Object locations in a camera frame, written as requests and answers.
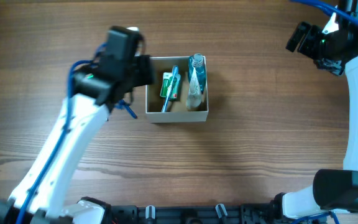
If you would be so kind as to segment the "white lotion tube with leaves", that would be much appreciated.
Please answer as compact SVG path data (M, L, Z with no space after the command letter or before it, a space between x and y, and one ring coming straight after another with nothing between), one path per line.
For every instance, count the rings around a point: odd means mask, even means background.
M197 109L201 104L201 100L202 100L201 87L198 81L196 68L194 68L191 73L188 96L186 99L187 110L192 111Z

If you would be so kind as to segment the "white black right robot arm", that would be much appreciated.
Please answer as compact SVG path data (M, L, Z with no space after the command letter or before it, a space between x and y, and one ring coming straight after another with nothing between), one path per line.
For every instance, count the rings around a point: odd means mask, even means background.
M282 194L276 210L294 220L330 211L358 213L358 23L332 22L320 28L301 22L286 48L313 59L321 70L346 76L349 139L342 169L317 171L311 186Z

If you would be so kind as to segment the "blue Listerine mouthwash bottle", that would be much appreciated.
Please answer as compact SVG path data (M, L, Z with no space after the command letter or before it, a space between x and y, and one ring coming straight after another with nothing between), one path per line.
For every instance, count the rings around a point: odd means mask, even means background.
M194 54L188 59L188 81L191 80L193 70L196 70L196 76L198 83L200 84L200 90L203 93L206 85L206 68L204 64L204 56L201 54Z

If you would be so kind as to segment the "blue disposable razor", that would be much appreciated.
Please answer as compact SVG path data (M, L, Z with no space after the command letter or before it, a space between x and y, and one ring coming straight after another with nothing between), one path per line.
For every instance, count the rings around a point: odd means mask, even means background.
M125 102L124 100L120 100L116 105L115 108L118 110L126 110L134 119L137 119L137 115L130 107L130 103Z

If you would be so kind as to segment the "green Dettol soap bar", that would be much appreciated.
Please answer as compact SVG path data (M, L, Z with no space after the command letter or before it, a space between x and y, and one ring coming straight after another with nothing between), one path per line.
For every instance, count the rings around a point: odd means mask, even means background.
M168 87L170 86L173 79L173 75L170 72L163 73L162 87L160 90L160 97L166 98L168 93ZM172 91L170 95L170 101L175 101L178 98L178 92L180 88L181 75L178 73L175 75L174 82L172 85Z

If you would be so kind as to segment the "blue white toothbrush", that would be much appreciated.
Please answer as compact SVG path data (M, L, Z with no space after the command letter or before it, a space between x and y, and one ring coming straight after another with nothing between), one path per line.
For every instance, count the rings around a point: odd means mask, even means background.
M169 83L169 86L167 88L167 95L166 95L166 99L165 99L165 102L164 102L164 105L163 105L163 108L162 108L163 113L166 112L166 110L167 110L167 105L168 105L168 102L170 101L170 97L171 97L171 94L172 94L172 91L173 91L173 84L177 80L177 73L178 73L178 66L174 65L173 68L172 68L172 80Z

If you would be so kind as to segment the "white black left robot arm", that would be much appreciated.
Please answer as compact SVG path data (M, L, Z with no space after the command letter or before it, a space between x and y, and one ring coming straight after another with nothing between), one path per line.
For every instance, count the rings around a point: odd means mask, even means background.
M65 196L87 145L124 95L154 82L149 55L127 60L103 57L76 62L67 97L40 154L7 200L0 200L0 223L103 223L111 206L84 197L64 206Z

